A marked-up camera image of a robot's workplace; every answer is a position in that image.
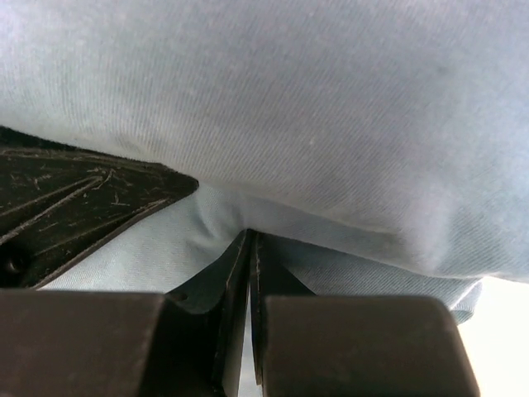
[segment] light blue cloth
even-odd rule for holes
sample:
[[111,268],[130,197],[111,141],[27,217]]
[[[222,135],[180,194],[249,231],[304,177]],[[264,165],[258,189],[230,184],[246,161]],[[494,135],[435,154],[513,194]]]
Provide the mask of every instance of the light blue cloth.
[[202,185],[50,287],[166,291],[244,227],[321,293],[528,281],[528,2],[2,0],[0,35],[0,124]]

